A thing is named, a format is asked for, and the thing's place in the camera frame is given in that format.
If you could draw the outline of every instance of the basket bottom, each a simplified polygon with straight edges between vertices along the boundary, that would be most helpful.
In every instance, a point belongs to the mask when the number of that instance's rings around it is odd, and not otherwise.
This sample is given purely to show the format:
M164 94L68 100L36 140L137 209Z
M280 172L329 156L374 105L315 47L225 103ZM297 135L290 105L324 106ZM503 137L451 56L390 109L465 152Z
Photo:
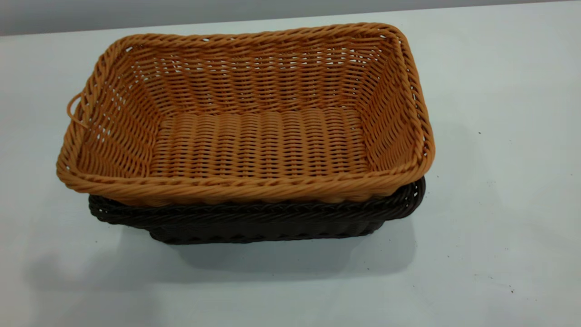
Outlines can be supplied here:
M383 221L353 223L322 223L298 226L295 223L276 225L246 225L229 230L199 226L160 227L149 229L154 240L167 244L251 243L257 241L291 241L305 239L342 239L373 233Z
M366 172L368 162L354 109L184 112L162 121L149 170L150 177L315 177Z

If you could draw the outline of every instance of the rectangular basket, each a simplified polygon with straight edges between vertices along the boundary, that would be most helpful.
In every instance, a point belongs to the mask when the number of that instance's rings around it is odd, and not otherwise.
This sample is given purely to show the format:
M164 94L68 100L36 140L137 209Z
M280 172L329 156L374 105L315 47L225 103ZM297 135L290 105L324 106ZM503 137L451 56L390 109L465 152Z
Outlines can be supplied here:
M407 40L379 23L132 35L68 111L61 181L134 206L360 202L434 157Z
M91 213L111 224L146 229L168 244L343 238L372 233L384 221L409 216L422 202L425 180L393 195L364 202L277 204L197 204L161 208L131 207L89 196Z

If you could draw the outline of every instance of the table surface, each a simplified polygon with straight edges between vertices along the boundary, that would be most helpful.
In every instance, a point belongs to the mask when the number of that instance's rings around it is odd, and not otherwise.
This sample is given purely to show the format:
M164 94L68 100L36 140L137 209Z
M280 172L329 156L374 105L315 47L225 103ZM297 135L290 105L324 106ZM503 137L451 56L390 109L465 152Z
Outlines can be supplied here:
M0 38L5 326L572 326L581 321L581 2ZM368 237L167 246L55 176L65 105L134 33L384 22L436 141L409 218Z

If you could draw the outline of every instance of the dark brown wicker basket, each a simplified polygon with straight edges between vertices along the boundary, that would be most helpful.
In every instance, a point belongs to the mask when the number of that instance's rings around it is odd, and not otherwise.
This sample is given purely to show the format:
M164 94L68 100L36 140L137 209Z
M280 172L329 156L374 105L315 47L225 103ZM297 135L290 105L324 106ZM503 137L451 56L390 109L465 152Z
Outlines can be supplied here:
M422 202L424 193L422 177L392 196L366 202L145 208L91 195L89 208L101 221L146 229L152 238L167 244L249 243L367 235L384 221L409 216Z

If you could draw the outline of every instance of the basket handle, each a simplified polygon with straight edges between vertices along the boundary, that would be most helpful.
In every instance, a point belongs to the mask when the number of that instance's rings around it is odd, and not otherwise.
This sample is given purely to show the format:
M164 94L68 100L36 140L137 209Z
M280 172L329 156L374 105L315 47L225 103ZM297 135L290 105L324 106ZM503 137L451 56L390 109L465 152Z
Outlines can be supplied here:
M75 96L74 96L74 97L71 99L71 101L69 101L69 105L67 106L67 115L69 116L69 118L70 118L72 121L74 121L75 123L77 123L77 124L81 125L82 127L86 128L86 129L88 129L88 128L89 128L89 126L88 126L87 124L85 124L85 123L83 123L82 121L78 120L78 119L77 119L77 118L76 118L76 117L75 117L75 116L74 116L74 115L71 113L71 107L73 106L73 103L74 103L75 101L77 101L77 100L78 100L78 99L81 97L81 95L82 95L82 94L83 94L83 92L80 92L79 94L75 95Z

